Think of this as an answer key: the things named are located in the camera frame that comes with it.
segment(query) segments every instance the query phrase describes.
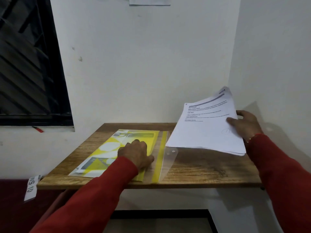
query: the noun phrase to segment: floor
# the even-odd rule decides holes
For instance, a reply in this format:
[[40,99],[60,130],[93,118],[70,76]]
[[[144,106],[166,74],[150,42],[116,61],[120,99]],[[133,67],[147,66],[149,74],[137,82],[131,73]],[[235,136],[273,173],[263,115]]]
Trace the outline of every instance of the floor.
[[212,233],[206,218],[113,219],[103,233]]

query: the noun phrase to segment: stack of papers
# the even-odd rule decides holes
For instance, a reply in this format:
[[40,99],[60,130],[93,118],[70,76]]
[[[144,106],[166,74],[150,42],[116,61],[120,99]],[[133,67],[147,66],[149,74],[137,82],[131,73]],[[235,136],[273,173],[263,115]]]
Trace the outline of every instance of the stack of papers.
[[237,119],[232,94],[223,87],[214,96],[185,103],[183,113],[166,146],[204,148],[243,156],[243,139],[226,118]]

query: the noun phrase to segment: right hand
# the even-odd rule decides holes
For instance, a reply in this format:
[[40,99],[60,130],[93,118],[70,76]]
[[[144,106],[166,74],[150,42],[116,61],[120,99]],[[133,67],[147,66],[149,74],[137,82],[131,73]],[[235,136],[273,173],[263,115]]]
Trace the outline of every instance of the right hand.
[[121,156],[132,161],[138,170],[148,167],[155,160],[152,155],[147,156],[147,144],[137,139],[118,150],[118,157]]
[[236,129],[237,133],[245,141],[248,141],[256,134],[264,134],[254,114],[244,110],[237,110],[236,114],[243,116],[243,119],[229,117],[227,122]]

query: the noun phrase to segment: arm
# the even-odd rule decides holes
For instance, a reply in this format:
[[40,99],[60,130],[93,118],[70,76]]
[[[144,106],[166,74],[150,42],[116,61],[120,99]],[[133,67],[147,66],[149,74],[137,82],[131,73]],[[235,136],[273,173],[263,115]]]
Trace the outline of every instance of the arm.
[[248,141],[247,154],[258,168],[284,233],[311,232],[311,174],[263,134],[253,114],[237,114],[243,119],[227,121]]
[[121,192],[149,166],[145,142],[135,140],[118,151],[118,158],[100,176],[80,188],[68,202],[31,233],[102,233],[119,202]]

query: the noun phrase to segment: plastic document folder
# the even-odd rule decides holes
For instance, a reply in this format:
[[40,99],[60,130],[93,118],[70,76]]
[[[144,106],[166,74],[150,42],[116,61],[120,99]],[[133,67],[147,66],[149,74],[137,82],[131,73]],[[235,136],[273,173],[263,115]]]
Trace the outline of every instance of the plastic document folder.
[[138,139],[146,142],[147,156],[152,154],[155,157],[155,161],[149,168],[140,171],[133,180],[157,183],[167,174],[173,164],[172,159],[174,161],[177,155],[176,149],[165,147],[168,138],[169,132],[166,131],[119,129],[75,168],[69,176],[100,176],[116,160],[120,147],[124,147],[127,143]]
[[185,103],[183,113],[167,142],[169,147],[204,148],[243,156],[243,139],[226,118],[237,119],[232,94],[223,87],[212,97]]

